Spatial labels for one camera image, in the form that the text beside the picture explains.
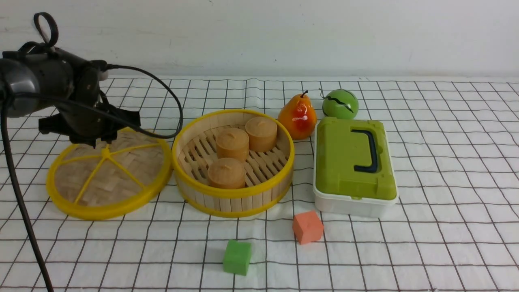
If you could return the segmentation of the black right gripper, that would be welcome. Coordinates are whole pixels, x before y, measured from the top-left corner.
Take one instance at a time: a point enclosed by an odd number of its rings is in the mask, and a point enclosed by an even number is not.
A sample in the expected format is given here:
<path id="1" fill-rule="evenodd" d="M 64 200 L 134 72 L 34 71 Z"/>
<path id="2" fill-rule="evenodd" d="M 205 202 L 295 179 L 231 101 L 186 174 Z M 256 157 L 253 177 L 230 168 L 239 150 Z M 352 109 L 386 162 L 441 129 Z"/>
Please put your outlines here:
<path id="1" fill-rule="evenodd" d="M 98 141 L 111 144 L 118 131 L 129 125 L 141 126 L 138 111 L 124 110 L 111 105 L 101 92 L 100 71 L 85 65 L 74 80 L 69 101 L 55 104 L 58 114 L 39 119 L 39 132 L 66 135 L 73 144 L 96 147 Z"/>

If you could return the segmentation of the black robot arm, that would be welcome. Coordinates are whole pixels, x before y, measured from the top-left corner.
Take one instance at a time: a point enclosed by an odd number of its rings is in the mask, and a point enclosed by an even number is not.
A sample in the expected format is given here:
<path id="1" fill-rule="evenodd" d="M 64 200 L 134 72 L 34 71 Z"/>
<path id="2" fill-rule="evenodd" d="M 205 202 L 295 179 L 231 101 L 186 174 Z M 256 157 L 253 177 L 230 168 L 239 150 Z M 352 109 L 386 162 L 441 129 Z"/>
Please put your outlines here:
<path id="1" fill-rule="evenodd" d="M 85 60 L 65 50 L 17 50 L 2 53 L 1 113 L 22 118 L 55 107 L 57 114 L 41 118 L 42 134 L 55 133 L 73 144 L 96 146 L 111 142 L 126 127 L 141 125 L 139 112 L 110 105 L 100 89 L 103 60 Z"/>

